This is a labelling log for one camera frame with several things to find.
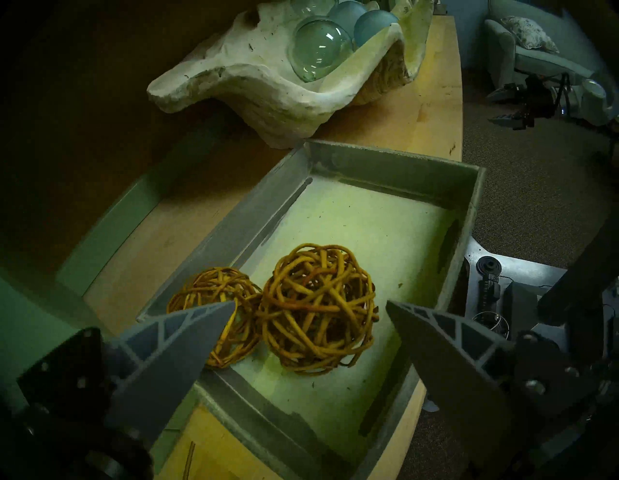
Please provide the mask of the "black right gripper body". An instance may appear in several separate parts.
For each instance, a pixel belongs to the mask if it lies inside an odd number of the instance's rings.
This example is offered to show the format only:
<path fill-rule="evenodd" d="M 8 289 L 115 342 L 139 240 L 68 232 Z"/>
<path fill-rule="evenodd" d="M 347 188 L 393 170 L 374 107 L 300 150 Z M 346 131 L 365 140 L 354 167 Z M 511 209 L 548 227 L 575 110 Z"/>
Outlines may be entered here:
<path fill-rule="evenodd" d="M 537 118 L 550 119 L 560 108 L 564 92 L 564 76 L 559 81 L 540 75 L 528 75 L 525 80 L 524 107 L 513 114 L 513 128 L 532 128 Z"/>

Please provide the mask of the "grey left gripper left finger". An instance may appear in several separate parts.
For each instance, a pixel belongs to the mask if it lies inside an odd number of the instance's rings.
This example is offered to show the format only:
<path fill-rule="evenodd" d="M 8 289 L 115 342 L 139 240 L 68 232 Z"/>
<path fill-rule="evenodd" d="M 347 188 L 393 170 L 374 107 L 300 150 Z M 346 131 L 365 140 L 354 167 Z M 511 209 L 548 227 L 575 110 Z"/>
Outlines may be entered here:
<path fill-rule="evenodd" d="M 31 405 L 57 418 L 135 430 L 154 443 L 198 379 L 234 301 L 154 316 L 105 341 L 76 332 L 17 379 Z"/>

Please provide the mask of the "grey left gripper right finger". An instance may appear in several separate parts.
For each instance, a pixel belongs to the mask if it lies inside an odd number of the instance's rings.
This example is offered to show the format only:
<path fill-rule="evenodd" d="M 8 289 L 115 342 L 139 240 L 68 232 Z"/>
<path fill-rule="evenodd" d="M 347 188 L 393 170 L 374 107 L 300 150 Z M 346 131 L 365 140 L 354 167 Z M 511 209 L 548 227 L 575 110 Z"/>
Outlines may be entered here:
<path fill-rule="evenodd" d="M 472 465 L 599 465 L 607 361 L 582 362 L 538 327 L 509 340 L 411 303 L 386 310 Z"/>

